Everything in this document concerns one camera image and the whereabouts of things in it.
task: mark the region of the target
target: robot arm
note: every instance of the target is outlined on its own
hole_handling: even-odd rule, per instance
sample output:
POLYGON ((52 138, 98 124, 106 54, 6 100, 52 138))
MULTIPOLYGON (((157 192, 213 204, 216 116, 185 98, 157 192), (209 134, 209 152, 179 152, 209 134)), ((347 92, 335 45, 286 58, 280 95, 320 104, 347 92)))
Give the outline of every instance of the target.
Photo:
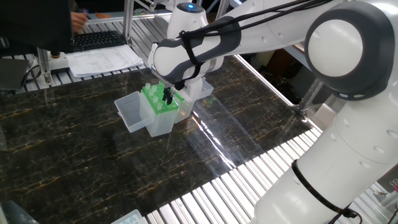
MULTIPOLYGON (((312 0, 249 0, 210 25, 207 25, 205 11, 201 7, 194 4, 181 4, 175 8, 172 14, 168 30, 169 39, 165 39, 152 47, 149 65, 152 65, 166 81, 176 84, 192 77, 195 73, 195 65, 187 54, 183 40, 176 38, 181 30, 198 31, 200 29, 211 29, 222 23, 233 21, 241 15, 272 9, 284 4, 286 6, 292 3, 296 4, 287 8, 291 9, 313 2, 312 0)), ((252 28, 238 30, 248 24, 280 14, 280 12, 270 12, 220 27, 215 31, 218 33, 229 32, 226 34, 214 37, 190 38, 189 42, 193 55, 198 62, 203 63, 200 71, 197 71, 196 79, 221 66, 222 59, 215 60, 217 57, 281 49, 304 41, 305 34, 312 22, 320 14, 341 2, 342 0, 330 1, 318 7, 286 14, 252 28)))
MULTIPOLYGON (((199 72, 188 56, 189 46, 180 39, 163 40, 152 48, 149 65, 162 79, 176 84, 197 73, 180 90, 196 100, 200 89, 193 86, 203 74, 217 69, 220 57, 279 49, 305 39, 311 71, 335 96, 348 100, 317 142, 260 198, 250 224, 319 224, 338 213, 355 216, 343 208, 398 163, 398 2, 341 2, 334 0, 240 31, 234 28, 264 18, 257 16, 214 31, 233 30, 229 35, 192 38, 192 52, 204 63, 199 72)), ((222 19, 280 3, 249 0, 222 19)), ((177 12, 168 38, 178 36, 176 30, 217 26, 206 26, 200 19, 202 12, 193 17, 177 12), (174 29, 175 18, 185 18, 180 29, 174 29)))

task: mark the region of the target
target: white paper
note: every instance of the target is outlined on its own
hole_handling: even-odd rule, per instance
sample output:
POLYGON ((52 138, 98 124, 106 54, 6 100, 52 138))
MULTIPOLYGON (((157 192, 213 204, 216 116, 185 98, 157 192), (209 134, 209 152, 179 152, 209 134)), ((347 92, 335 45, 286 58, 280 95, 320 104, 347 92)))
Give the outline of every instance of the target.
POLYGON ((67 59, 70 70, 77 78, 143 64, 128 45, 67 54, 67 59))

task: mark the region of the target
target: black marble surface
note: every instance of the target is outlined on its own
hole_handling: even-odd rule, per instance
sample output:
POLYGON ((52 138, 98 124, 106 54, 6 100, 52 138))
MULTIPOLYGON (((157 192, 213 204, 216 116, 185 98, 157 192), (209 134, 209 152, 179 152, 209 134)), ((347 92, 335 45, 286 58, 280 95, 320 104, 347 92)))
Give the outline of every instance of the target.
POLYGON ((114 100, 157 83, 150 70, 0 97, 0 202, 39 223, 143 215, 307 130, 234 57, 213 94, 170 134, 129 133, 114 100))

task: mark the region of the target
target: plastic container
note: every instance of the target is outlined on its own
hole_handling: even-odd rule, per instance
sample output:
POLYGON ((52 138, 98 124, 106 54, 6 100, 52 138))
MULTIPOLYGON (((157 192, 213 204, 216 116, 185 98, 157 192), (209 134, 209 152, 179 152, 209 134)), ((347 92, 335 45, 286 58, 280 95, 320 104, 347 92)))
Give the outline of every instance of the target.
MULTIPOLYGON (((141 92, 134 92, 116 100, 124 124, 130 133, 146 127, 151 137, 170 133, 173 125, 191 115, 195 102, 190 102, 176 94, 173 102, 167 105, 162 100, 164 85, 147 83, 141 92)), ((211 95, 213 87, 203 79, 200 98, 211 95)))
POLYGON ((120 219, 112 222, 112 224, 148 224, 145 218, 141 216, 138 210, 134 210, 120 219))
POLYGON ((213 90, 214 90, 214 87, 212 87, 208 82, 206 82, 206 79, 203 78, 203 86, 201 88, 201 93, 200 93, 199 99, 210 96, 211 93, 213 92, 213 90))
POLYGON ((119 110, 118 114, 122 117, 124 124, 131 133, 150 125, 154 121, 154 118, 150 116, 142 119, 140 115, 141 100, 138 91, 116 100, 114 104, 119 110))

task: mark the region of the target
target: keyboard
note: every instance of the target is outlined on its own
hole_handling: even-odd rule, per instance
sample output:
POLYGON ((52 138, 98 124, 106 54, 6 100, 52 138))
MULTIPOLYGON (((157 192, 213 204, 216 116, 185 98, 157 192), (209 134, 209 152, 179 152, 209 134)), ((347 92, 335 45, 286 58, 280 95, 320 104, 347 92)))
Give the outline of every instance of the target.
POLYGON ((78 34, 73 37, 74 52, 115 47, 126 44, 117 31, 102 31, 90 34, 78 34))

